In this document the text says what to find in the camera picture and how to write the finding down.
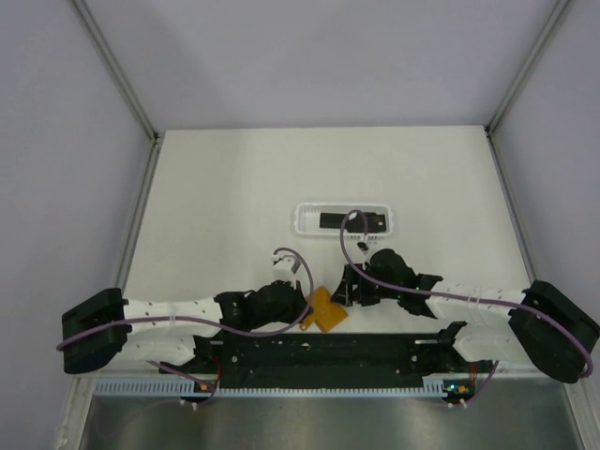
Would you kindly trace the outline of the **dark credit card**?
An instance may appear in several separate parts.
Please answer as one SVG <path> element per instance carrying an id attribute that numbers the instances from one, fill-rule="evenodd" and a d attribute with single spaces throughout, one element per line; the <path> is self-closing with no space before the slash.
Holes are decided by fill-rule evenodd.
<path id="1" fill-rule="evenodd" d="M 385 214 L 366 212 L 363 215 L 353 214 L 346 225 L 349 233 L 385 234 L 388 233 L 388 221 Z"/>
<path id="2" fill-rule="evenodd" d="M 323 230 L 340 230 L 346 216 L 340 213 L 320 213 L 319 227 Z"/>

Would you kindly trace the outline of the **orange leather card holder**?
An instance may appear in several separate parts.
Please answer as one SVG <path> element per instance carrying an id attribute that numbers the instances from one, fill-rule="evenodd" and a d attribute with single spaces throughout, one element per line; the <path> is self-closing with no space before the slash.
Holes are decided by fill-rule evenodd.
<path id="1" fill-rule="evenodd" d="M 312 311 L 299 325 L 303 332 L 315 325 L 321 333 L 329 333 L 348 318 L 347 311 L 332 301 L 332 294 L 324 286 L 314 292 L 311 307 Z"/>

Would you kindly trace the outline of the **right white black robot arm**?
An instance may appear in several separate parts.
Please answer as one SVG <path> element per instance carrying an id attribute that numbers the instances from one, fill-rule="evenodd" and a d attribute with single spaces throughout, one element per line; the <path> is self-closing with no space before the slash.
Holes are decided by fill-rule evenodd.
<path id="1" fill-rule="evenodd" d="M 435 339 L 451 371 L 498 361 L 531 366 L 561 383 L 593 374 L 599 325 L 551 283 L 522 290 L 480 288 L 417 273 L 394 250 L 354 262 L 342 252 L 344 274 L 335 298 L 351 307 L 357 332 L 418 334 Z"/>

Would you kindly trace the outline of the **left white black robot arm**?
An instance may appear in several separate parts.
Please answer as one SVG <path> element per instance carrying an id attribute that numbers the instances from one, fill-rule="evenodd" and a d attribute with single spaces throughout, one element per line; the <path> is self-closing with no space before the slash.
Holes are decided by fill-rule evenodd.
<path id="1" fill-rule="evenodd" d="M 281 280 L 175 302 L 126 299 L 120 289 L 108 288 L 62 315 L 63 339 L 56 349 L 69 375 L 146 361 L 199 372 L 212 363 L 206 343 L 219 332 L 259 338 L 270 324 L 285 332 L 311 310 L 300 284 Z"/>

